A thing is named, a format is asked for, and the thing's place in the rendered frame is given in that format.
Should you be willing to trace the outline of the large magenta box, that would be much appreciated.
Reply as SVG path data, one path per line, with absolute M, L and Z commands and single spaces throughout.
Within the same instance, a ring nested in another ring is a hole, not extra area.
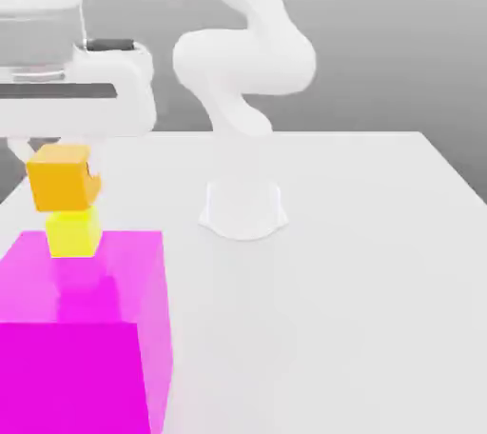
M 25 231 L 0 259 L 0 434 L 162 434 L 172 367 L 160 232 L 54 259 Z

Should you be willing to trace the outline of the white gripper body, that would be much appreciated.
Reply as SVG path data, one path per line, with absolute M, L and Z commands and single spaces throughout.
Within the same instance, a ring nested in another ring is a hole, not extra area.
M 75 59 L 63 81 L 0 79 L 0 136 L 137 136 L 156 121 L 151 71 L 130 59 Z

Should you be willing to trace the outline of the small orange cube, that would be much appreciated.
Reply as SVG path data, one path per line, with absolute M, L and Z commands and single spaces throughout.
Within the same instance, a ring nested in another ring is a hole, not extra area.
M 41 212 L 89 208 L 86 181 L 90 148 L 44 144 L 26 163 L 35 207 Z

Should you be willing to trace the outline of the small yellow cube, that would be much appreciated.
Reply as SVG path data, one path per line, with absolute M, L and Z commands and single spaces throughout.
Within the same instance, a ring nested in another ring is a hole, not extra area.
M 56 211 L 46 220 L 46 234 L 52 258 L 88 258 L 95 255 L 102 229 L 98 210 Z

